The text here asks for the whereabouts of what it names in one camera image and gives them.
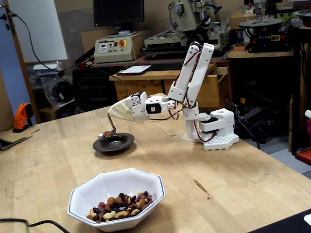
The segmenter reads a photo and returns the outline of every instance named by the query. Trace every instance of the floor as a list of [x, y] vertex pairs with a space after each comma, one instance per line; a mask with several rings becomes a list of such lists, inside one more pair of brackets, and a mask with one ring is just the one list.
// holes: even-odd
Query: floor
[[[245, 139], [245, 141], [257, 147], [256, 142], [251, 139]], [[296, 160], [292, 153], [288, 151], [288, 136], [268, 138], [266, 144], [261, 144], [260, 147], [265, 153], [311, 179], [311, 166]]]

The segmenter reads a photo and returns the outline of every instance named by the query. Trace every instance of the dark plate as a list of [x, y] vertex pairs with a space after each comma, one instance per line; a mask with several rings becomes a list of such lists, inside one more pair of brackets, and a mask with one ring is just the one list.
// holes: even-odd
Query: dark plate
[[114, 152], [130, 146], [134, 136], [129, 133], [116, 133], [112, 137], [100, 138], [93, 144], [94, 150], [99, 152]]

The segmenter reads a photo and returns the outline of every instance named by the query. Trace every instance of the bowl rim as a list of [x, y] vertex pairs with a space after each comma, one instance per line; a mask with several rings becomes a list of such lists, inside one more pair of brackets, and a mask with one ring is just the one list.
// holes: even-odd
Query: bowl rim
[[[94, 222], [90, 219], [84, 219], [84, 218], [81, 218], [80, 216], [74, 214], [73, 212], [70, 211], [70, 206], [71, 206], [71, 199], [72, 199], [72, 196], [73, 196], [73, 193], [74, 191], [79, 188], [80, 186], [84, 185], [85, 183], [89, 182], [90, 180], [94, 179], [95, 177], [101, 175], [101, 174], [104, 174], [104, 173], [108, 173], [108, 172], [115, 172], [115, 171], [124, 171], [124, 170], [131, 170], [131, 169], [134, 169], [134, 170], [138, 170], [138, 171], [141, 171], [141, 172], [145, 172], [145, 173], [148, 173], [148, 174], [151, 174], [153, 176], [157, 176], [160, 180], [160, 183], [161, 183], [161, 188], [162, 188], [162, 196], [160, 198], [157, 198], [153, 203], [151, 203], [146, 209], [144, 209], [143, 211], [141, 211], [138, 215], [136, 216], [133, 216], [133, 217], [128, 217], [128, 218], [123, 218], [123, 219], [116, 219], [116, 220], [113, 220], [113, 221], [109, 221], [109, 222], [101, 222], [101, 223], [97, 223], [97, 222]], [[135, 168], [135, 167], [130, 167], [130, 168], [125, 168], [125, 169], [119, 169], [119, 170], [113, 170], [113, 171], [105, 171], [105, 172], [101, 172], [99, 174], [97, 174], [96, 176], [92, 177], [91, 179], [85, 181], [84, 183], [80, 184], [78, 187], [74, 188], [70, 194], [70, 199], [69, 199], [69, 204], [68, 204], [68, 208], [67, 208], [67, 214], [70, 215], [71, 217], [74, 217], [76, 218], [77, 220], [80, 220], [80, 221], [83, 221], [84, 223], [88, 224], [88, 225], [91, 225], [93, 227], [101, 227], [101, 226], [109, 226], [109, 225], [114, 225], [114, 224], [117, 224], [117, 223], [120, 223], [120, 222], [126, 222], [126, 221], [132, 221], [132, 220], [135, 220], [135, 219], [139, 219], [139, 218], [142, 218], [147, 212], [149, 212], [150, 210], [152, 210], [157, 204], [159, 204], [164, 198], [166, 197], [166, 193], [165, 193], [165, 189], [164, 189], [164, 185], [163, 185], [163, 180], [162, 180], [162, 177], [160, 175], [157, 175], [157, 174], [154, 174], [152, 172], [149, 172], [149, 171], [145, 171], [145, 170], [142, 170], [142, 169], [139, 169], [139, 168]]]

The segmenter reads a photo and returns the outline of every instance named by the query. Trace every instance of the metal spoon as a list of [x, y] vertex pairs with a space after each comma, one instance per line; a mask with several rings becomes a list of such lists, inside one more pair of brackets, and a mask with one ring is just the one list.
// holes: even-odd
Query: metal spoon
[[109, 119], [109, 122], [110, 122], [110, 124], [111, 124], [112, 129], [111, 129], [111, 130], [108, 130], [108, 131], [105, 131], [105, 132], [103, 132], [103, 133], [101, 133], [101, 134], [99, 134], [99, 135], [97, 136], [98, 138], [112, 137], [112, 136], [115, 135], [116, 132], [117, 132], [117, 129], [116, 129], [115, 125], [113, 124], [112, 119], [111, 119], [109, 113], [107, 114], [107, 117], [108, 117], [108, 119]]

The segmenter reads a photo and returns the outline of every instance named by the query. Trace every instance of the white bowl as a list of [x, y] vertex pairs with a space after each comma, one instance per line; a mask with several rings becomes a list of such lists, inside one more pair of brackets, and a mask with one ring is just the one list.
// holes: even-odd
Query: white bowl
[[[129, 196], [138, 191], [147, 191], [154, 201], [137, 216], [97, 223], [86, 216], [89, 210], [97, 207], [99, 202], [107, 202], [109, 197], [117, 197], [119, 193]], [[137, 168], [103, 172], [71, 192], [67, 214], [105, 232], [114, 232], [135, 227], [145, 219], [165, 198], [161, 176]]]

